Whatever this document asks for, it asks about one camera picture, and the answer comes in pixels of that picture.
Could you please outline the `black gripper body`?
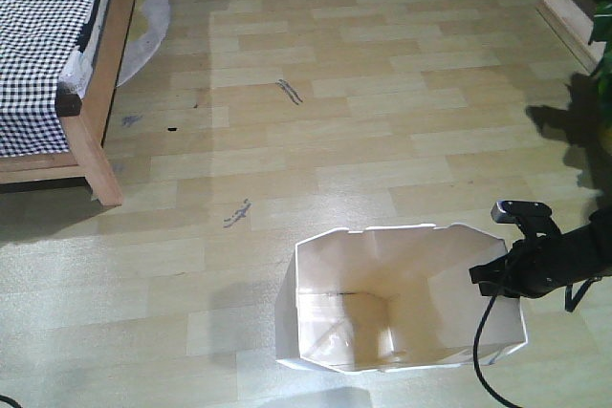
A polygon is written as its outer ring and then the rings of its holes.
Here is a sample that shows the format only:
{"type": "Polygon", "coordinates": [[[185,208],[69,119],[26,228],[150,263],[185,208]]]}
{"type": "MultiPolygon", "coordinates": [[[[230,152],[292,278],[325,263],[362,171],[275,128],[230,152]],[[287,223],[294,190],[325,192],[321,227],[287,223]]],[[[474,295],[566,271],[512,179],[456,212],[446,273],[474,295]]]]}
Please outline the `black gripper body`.
{"type": "Polygon", "coordinates": [[[598,274],[598,241],[590,230],[519,240],[505,255],[469,269],[484,296],[540,298],[598,274]]]}

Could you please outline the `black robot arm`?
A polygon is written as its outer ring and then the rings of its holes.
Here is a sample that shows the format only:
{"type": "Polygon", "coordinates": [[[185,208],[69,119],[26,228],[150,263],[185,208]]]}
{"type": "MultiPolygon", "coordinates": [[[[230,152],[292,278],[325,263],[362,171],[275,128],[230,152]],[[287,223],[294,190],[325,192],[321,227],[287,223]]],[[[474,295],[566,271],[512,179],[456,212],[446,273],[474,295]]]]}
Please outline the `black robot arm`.
{"type": "Polygon", "coordinates": [[[515,224],[524,238],[507,254],[469,269],[484,296],[540,298],[553,290],[611,274],[611,209],[591,214],[587,225],[563,233],[544,203],[498,201],[492,219],[515,224]]]}

